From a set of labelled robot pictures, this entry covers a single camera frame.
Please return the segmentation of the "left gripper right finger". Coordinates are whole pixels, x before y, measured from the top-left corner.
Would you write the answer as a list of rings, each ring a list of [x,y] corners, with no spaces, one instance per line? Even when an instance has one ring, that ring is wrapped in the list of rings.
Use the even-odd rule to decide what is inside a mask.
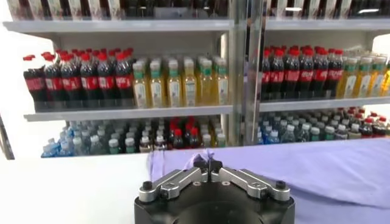
[[[232,169],[215,159],[209,161],[209,170],[211,181],[233,183],[249,197],[259,200],[271,197],[282,202],[290,199],[290,188],[284,181],[274,181],[247,169]]]

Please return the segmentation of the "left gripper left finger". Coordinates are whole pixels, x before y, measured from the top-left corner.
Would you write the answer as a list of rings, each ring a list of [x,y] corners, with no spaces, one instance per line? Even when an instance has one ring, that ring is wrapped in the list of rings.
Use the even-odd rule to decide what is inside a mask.
[[[171,200],[177,198],[180,192],[193,182],[208,180],[208,163],[195,161],[193,167],[184,170],[173,170],[157,181],[144,181],[138,192],[138,199],[143,203],[151,203],[158,197]]]

